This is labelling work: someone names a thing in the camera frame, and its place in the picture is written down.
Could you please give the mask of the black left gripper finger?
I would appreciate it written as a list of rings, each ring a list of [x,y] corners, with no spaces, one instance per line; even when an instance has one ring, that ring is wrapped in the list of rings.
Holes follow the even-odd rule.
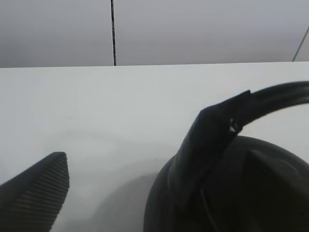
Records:
[[[70,187],[67,155],[54,152],[0,186],[2,232],[49,232]]]

